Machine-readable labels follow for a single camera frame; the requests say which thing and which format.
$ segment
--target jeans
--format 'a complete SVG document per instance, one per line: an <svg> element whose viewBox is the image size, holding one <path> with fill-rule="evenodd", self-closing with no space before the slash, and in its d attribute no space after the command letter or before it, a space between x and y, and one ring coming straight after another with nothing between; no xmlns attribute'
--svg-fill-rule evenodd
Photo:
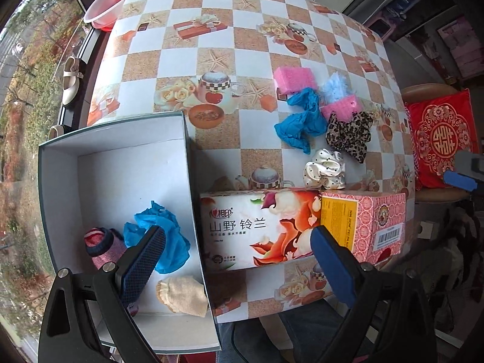
<svg viewBox="0 0 484 363"><path fill-rule="evenodd" d="M316 363L336 334L343 318L325 300L279 313L296 363ZM287 363L270 341L258 318L218 325L222 350L216 363ZM357 356L371 353L365 338Z"/></svg>

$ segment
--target yellow label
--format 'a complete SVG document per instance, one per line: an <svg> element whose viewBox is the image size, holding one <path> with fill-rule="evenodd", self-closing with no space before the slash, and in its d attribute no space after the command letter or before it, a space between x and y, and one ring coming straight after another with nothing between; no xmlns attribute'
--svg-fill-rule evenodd
<svg viewBox="0 0 484 363"><path fill-rule="evenodd" d="M340 246L350 251L355 237L357 211L356 200L328 196L321 199L321 225L329 230Z"/></svg>

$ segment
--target screw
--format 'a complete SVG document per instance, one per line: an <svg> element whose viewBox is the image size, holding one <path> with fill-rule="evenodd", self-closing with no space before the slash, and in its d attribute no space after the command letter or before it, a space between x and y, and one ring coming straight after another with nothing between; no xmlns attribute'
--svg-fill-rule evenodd
<svg viewBox="0 0 484 363"><path fill-rule="evenodd" d="M57 275L60 277L60 278L64 278L67 274L69 274L69 269L60 269L59 272L57 273Z"/></svg>
<svg viewBox="0 0 484 363"><path fill-rule="evenodd" d="M115 267L116 267L116 264L114 262L108 262L103 264L103 271L108 273L109 271L114 270Z"/></svg>
<svg viewBox="0 0 484 363"><path fill-rule="evenodd" d="M360 266L364 271L372 271L373 270L373 265L369 262L362 262L360 264Z"/></svg>
<svg viewBox="0 0 484 363"><path fill-rule="evenodd" d="M417 272L414 269L407 269L405 273L409 278L417 277Z"/></svg>

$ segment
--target pink sponge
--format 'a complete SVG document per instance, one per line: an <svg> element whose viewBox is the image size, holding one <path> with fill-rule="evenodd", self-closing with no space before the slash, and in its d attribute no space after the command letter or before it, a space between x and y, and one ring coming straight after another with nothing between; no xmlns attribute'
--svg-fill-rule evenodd
<svg viewBox="0 0 484 363"><path fill-rule="evenodd" d="M313 72L309 68L279 67L274 71L274 79L281 94L297 93L306 87L318 89Z"/></svg>
<svg viewBox="0 0 484 363"><path fill-rule="evenodd" d="M329 121L331 113L335 112L338 120L349 123L352 121L353 113L362 112L363 106L356 98L356 95L348 95L334 103L321 106L319 110L327 121Z"/></svg>

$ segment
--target checkered tablecloth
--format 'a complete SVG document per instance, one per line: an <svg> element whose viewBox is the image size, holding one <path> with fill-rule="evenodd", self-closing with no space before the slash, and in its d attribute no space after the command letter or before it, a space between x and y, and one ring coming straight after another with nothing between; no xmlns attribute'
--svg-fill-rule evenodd
<svg viewBox="0 0 484 363"><path fill-rule="evenodd" d="M280 186L302 187L310 156L274 130L299 112L276 92L279 66L308 67L320 86L334 72L347 77L374 114L365 163L344 155L348 188L405 192L412 231L411 138L383 43L361 24L311 1L125 0L99 69L88 125L182 109L195 144L198 192L251 188L253 173L261 170ZM324 136L311 140L313 152L326 146ZM320 293L311 299L297 294L304 280ZM280 312L331 293L313 257L209 275L208 286L219 322Z"/></svg>

